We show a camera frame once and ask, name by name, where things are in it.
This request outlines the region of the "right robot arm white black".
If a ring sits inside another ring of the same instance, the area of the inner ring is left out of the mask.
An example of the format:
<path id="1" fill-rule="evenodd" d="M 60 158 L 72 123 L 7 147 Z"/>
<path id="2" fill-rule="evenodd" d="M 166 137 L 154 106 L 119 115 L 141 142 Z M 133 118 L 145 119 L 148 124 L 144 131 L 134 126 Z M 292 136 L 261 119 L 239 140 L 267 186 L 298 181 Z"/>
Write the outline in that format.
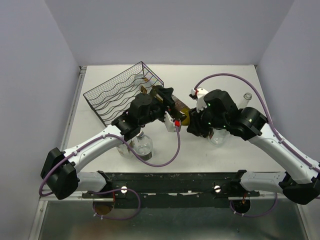
<path id="1" fill-rule="evenodd" d="M 220 89 L 193 89 L 189 96 L 196 100 L 196 107 L 189 111 L 188 133 L 207 138 L 214 129 L 226 130 L 260 148 L 284 169 L 241 171 L 239 178 L 230 183 L 234 195 L 241 196 L 247 191 L 280 193 L 300 205 L 320 196 L 319 162 L 286 143 L 261 112 L 253 107 L 238 109 L 230 95 Z"/>

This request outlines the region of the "clear square bottle black label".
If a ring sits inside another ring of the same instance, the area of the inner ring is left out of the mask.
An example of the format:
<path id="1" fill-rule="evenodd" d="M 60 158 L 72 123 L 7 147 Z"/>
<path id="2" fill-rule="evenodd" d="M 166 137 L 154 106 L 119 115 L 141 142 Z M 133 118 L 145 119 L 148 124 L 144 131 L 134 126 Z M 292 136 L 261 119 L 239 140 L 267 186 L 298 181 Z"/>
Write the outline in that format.
<path id="1" fill-rule="evenodd" d="M 151 79 L 148 79 L 143 74 L 137 74 L 133 78 L 133 84 L 138 86 L 140 91 L 145 94 L 149 94 L 154 86 L 154 82 Z"/>

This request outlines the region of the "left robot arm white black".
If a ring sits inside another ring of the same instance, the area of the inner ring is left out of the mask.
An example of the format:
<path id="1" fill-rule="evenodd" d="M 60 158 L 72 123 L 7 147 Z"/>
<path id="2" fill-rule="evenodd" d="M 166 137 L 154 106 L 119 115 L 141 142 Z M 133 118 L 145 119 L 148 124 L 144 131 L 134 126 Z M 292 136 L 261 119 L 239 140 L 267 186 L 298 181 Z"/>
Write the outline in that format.
<path id="1" fill-rule="evenodd" d="M 63 151 L 57 147 L 50 150 L 40 173 L 42 182 L 38 189 L 39 196 L 54 195 L 58 200 L 63 200 L 77 191 L 91 191 L 101 198 L 107 197 L 111 185 L 103 175 L 81 171 L 97 157 L 120 145 L 126 145 L 140 162 L 148 166 L 156 168 L 172 163 L 176 155 L 165 163 L 153 164 L 141 158 L 128 144 L 142 127 L 156 120 L 164 123 L 168 132 L 179 131 L 176 117 L 172 113 L 175 108 L 172 98 L 174 89 L 156 85 L 151 90 L 155 92 L 154 96 L 144 92 L 137 94 L 129 108 L 87 141 Z"/>

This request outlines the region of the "olive green wine bottle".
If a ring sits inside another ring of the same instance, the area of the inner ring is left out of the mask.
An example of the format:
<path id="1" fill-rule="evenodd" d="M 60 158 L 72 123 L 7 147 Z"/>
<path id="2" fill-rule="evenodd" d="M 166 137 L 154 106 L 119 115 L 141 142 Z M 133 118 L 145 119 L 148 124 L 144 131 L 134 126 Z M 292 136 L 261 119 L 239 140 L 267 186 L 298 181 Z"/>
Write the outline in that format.
<path id="1" fill-rule="evenodd" d="M 163 86 L 161 85 L 153 86 L 149 94 L 163 104 L 162 98 L 159 97 L 156 93 L 156 89 L 160 87 L 163 87 Z M 174 100 L 173 108 L 168 108 L 164 104 L 163 105 L 166 107 L 166 109 L 174 119 L 181 120 L 182 126 L 188 126 L 190 123 L 189 111 L 191 109 L 185 103 L 183 103 L 179 98 L 177 98 L 173 93 L 172 93 L 172 99 Z"/>

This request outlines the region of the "black wire wine rack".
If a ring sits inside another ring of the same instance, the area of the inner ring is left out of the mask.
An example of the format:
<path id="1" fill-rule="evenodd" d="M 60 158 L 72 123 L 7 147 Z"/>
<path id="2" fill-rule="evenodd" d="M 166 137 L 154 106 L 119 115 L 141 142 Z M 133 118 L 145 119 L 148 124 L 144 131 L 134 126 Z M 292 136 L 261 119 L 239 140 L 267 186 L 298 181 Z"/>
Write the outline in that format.
<path id="1" fill-rule="evenodd" d="M 140 61 L 83 94 L 105 127 L 127 110 L 135 96 L 141 93 L 139 87 L 133 84 L 134 76 L 138 74 L 153 80 L 154 86 L 164 86 L 164 82 Z"/>

